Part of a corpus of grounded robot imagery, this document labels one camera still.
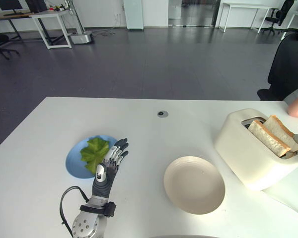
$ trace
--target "toast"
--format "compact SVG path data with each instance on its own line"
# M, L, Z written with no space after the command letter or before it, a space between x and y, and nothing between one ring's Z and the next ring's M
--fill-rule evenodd
M275 136L259 120L254 120L248 127L248 130L278 157L283 156L291 150L290 146Z
M264 126L269 129L275 136L282 140L291 148L291 152L298 150L298 144L294 141L294 134L289 131L275 115L271 115L265 122Z

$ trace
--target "green lettuce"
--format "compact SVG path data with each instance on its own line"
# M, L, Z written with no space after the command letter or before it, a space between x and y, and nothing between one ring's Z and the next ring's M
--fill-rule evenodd
M103 140L101 138L93 138L88 142L88 146L81 149L81 160L86 161L87 165L85 167L96 174L96 167L101 163L109 151L109 141Z

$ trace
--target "table surface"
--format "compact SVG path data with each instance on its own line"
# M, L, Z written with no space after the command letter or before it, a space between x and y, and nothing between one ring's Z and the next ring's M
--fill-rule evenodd
M271 8L271 6L263 4L251 4L251 3L237 3L237 2L224 2L223 4L231 7L248 7L248 8Z
M59 216L61 195L78 185L90 196L93 179L72 177L65 159L77 142L97 134L130 144L112 187L117 208L106 238L298 237L298 213L248 190L214 149L226 116L245 108L276 114L298 133L284 102L46 98L0 146L0 237L70 237ZM161 110L169 116L159 118ZM165 169L186 155L208 160L224 179L224 201L212 213L183 212L165 194ZM65 197L70 226L83 203L78 192Z
M42 11L31 15L33 18L44 18L44 17L54 17L54 16L62 16L68 13L68 10L65 11Z
M22 15L13 15L13 16L4 16L5 14L13 13L13 11L3 11L0 12L0 21L1 20L9 20L9 19L19 19L19 18L28 18L33 15L33 13L29 12L29 10L21 10L24 14Z

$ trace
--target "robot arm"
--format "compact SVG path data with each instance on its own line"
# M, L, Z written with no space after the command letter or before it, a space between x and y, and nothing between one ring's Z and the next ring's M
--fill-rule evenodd
M127 139L121 139L110 148L102 163L96 168L96 176L92 187L92 197L80 207L80 213L72 226L74 238L103 238L107 217L113 217L115 203L108 202L119 165L128 155L124 150L128 147Z

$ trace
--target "white toaster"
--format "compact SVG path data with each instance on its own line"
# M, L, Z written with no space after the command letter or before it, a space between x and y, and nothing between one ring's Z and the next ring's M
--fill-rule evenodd
M267 116L255 109L229 114L215 140L215 148L245 186L260 191L298 167L298 151L281 158L275 155L248 131L255 119L265 122Z

